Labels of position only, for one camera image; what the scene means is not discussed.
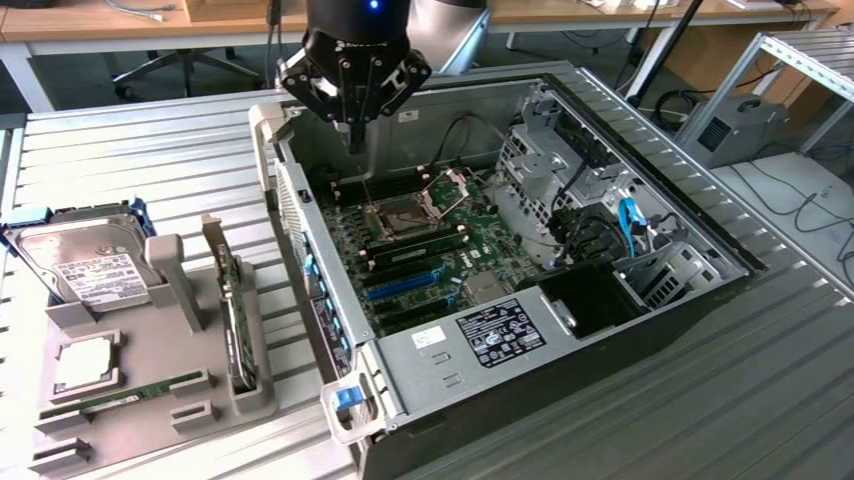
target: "motherboard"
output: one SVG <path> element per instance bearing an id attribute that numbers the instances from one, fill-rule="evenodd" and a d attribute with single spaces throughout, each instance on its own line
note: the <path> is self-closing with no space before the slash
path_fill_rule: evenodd
<path id="1" fill-rule="evenodd" d="M 420 189 L 341 205 L 324 221 L 380 335 L 389 335 L 512 292 L 539 272 L 497 215 L 487 181 L 467 168 L 427 177 Z"/>

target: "white cable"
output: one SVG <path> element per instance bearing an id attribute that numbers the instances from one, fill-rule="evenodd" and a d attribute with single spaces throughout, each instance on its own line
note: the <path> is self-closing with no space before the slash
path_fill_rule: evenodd
<path id="1" fill-rule="evenodd" d="M 130 15 L 138 15 L 140 17 L 150 18 L 157 22 L 165 22 L 165 18 L 162 18 L 162 15 L 153 12 L 168 12 L 170 10 L 174 10 L 176 8 L 174 5 L 172 4 L 162 5 L 160 7 L 153 7 L 153 8 L 128 8 L 122 5 L 118 5 L 116 2 L 113 2 L 113 0 L 104 0 L 104 3 L 109 5 L 112 8 L 114 8 L 116 10 L 118 10 L 120 12 L 128 13 Z"/>

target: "hard drive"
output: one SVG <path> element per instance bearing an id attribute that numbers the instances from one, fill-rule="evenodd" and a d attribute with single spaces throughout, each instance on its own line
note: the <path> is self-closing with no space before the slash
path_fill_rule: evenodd
<path id="1" fill-rule="evenodd" d="M 58 303 L 105 312 L 145 303 L 148 287 L 162 283 L 144 259 L 153 228 L 138 200 L 56 212 L 18 208 L 0 228 Z"/>

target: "wooden desk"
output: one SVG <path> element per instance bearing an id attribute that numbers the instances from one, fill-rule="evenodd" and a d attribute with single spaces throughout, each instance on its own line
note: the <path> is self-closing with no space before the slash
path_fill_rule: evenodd
<path id="1" fill-rule="evenodd" d="M 639 86 L 660 54 L 684 14 L 688 0 L 675 7 L 661 8 L 649 24 L 661 27 L 649 55 L 635 77 Z M 133 0 L 128 5 L 153 7 L 162 0 Z M 823 0 L 807 0 L 818 24 L 835 7 Z M 285 0 L 282 41 L 298 42 L 305 28 L 305 0 Z M 576 0 L 489 0 L 492 20 L 489 32 L 515 34 L 565 30 L 637 29 L 645 26 L 649 12 L 632 7 L 605 14 Z M 176 48 L 213 48 L 262 45 L 262 19 L 217 22 L 186 21 L 182 11 L 164 12 L 165 22 L 126 15 L 109 8 L 101 0 L 58 0 L 56 7 L 42 10 L 8 11 L 0 27 L 5 43 L 0 44 L 0 59 L 33 112 L 53 111 L 53 104 L 29 64 L 36 55 L 101 53 Z M 787 22 L 787 10 L 744 11 L 725 0 L 705 0 L 691 25 L 767 24 Z"/>

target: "blue pcie slot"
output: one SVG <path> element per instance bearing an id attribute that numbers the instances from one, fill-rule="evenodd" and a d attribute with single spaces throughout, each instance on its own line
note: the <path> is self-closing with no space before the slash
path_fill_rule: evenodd
<path id="1" fill-rule="evenodd" d="M 383 300 L 388 297 L 408 292 L 409 290 L 415 290 L 416 288 L 431 287 L 439 281 L 440 276 L 441 269 L 439 268 L 428 273 L 421 273 L 413 277 L 407 278 L 405 280 L 392 283 L 391 285 L 385 285 L 384 287 L 368 290 L 368 300 Z"/>

